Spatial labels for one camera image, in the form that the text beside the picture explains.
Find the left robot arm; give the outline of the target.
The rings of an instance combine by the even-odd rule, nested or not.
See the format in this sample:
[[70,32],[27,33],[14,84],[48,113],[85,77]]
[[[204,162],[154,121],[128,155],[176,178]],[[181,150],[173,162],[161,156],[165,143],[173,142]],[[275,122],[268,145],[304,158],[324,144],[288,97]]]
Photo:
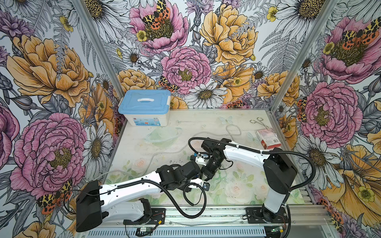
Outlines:
[[206,209],[203,204],[195,215],[187,214],[181,209],[178,202],[170,193],[173,190],[182,190],[184,194],[196,188],[206,199],[206,192],[210,184],[201,178],[201,169],[194,161],[185,165],[163,165],[157,170],[125,182],[100,185],[94,180],[88,183],[76,199],[76,227],[77,232],[87,232],[103,221],[127,220],[133,224],[144,224],[153,215],[146,195],[164,193],[174,207],[185,218],[195,219]]

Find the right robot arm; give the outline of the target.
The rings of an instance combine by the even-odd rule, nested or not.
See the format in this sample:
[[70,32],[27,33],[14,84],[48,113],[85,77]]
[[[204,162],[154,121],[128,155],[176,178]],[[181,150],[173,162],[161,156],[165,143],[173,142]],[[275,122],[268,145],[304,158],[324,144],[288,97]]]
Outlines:
[[297,175],[297,169],[286,152],[279,148],[261,151],[233,143],[229,139],[215,140],[208,137],[202,138],[201,148],[208,155],[207,163],[201,168],[206,181],[214,177],[223,161],[242,162],[264,170],[269,191],[256,216],[267,223],[273,223],[281,206],[289,198]]

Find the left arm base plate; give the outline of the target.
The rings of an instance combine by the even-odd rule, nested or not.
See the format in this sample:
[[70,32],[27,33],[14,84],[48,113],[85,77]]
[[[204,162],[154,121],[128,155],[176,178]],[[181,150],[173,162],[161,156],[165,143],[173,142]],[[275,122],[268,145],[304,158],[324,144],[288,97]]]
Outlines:
[[156,225],[164,224],[166,209],[152,208],[150,212],[144,212],[143,216],[136,221],[124,220],[124,225]]

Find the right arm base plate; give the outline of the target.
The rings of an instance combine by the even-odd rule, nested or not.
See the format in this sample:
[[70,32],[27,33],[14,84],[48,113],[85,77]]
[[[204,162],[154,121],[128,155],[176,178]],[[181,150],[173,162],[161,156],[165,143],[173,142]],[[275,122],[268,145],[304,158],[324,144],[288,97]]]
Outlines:
[[264,207],[246,207],[243,219],[247,220],[249,224],[280,224],[289,221],[287,211],[281,207],[277,213],[272,213]]

